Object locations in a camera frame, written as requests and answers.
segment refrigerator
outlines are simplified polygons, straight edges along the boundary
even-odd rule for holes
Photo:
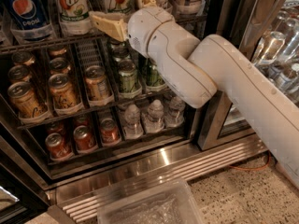
[[[177,23],[200,39],[210,34],[223,36],[250,60],[284,2],[206,0],[203,15],[177,18]],[[113,56],[108,43],[109,37],[96,31],[0,48],[0,186],[12,200],[8,201],[8,207],[0,209],[4,214],[0,223],[23,223],[45,211],[60,223],[96,219],[98,208],[121,198],[177,178],[192,180],[267,150],[222,91],[217,91],[202,108],[186,105],[183,122],[178,126],[164,126],[157,133],[144,130],[138,137],[128,138],[121,106],[135,104],[142,113],[155,100],[167,106],[167,99],[174,94],[167,87],[149,91],[139,70],[139,94],[123,97],[112,69]],[[82,107],[71,114],[54,112],[52,117],[38,123],[23,123],[7,97],[12,54],[32,51],[47,65],[49,60],[43,61],[48,58],[47,50],[57,45],[67,46],[71,54]],[[134,50],[128,49],[134,62],[144,62]],[[104,67],[113,96],[100,105],[91,103],[84,83],[83,70],[94,64]],[[53,101],[48,101],[55,110]],[[90,152],[80,152],[73,137],[74,118],[81,115],[89,117],[93,130],[95,146]],[[103,142],[100,134],[100,122],[106,117],[113,119],[118,128],[119,137],[111,146]],[[54,121],[63,122],[67,128],[72,154],[65,159],[53,159],[46,148],[46,127]]]

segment stainless steel base panel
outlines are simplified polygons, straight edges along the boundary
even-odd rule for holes
[[[206,151],[186,142],[160,148],[132,162],[60,186],[49,193],[55,201],[55,207],[50,209],[61,209],[74,223],[80,223],[97,217],[100,206],[175,178],[195,179],[266,150],[256,134]]]

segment terrazzo floor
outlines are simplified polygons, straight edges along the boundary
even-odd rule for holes
[[[267,153],[238,167],[267,163]],[[299,190],[276,169],[274,159],[260,171],[224,168],[189,182],[205,224],[298,224]],[[57,224],[47,213],[26,224]],[[84,224],[96,224],[91,219]]]

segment clear water bottle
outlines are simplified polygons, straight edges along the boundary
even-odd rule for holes
[[[184,121],[185,102],[178,96],[171,99],[165,115],[166,127],[177,127]]]
[[[140,123],[140,109],[135,104],[131,104],[127,107],[124,112],[124,120],[126,138],[134,139],[143,134],[143,129]]]
[[[164,128],[164,107],[160,100],[154,100],[143,117],[147,133],[157,133]]]

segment beverage cooler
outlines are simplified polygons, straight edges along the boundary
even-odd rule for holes
[[[179,25],[199,39],[221,35],[251,60],[285,1],[201,0],[195,16],[172,2]],[[192,108],[128,42],[89,23],[68,26],[50,2],[53,33],[33,41],[12,22],[14,39],[0,48],[0,223],[45,211],[59,223],[96,219],[98,208],[121,198],[267,150],[225,92]]]

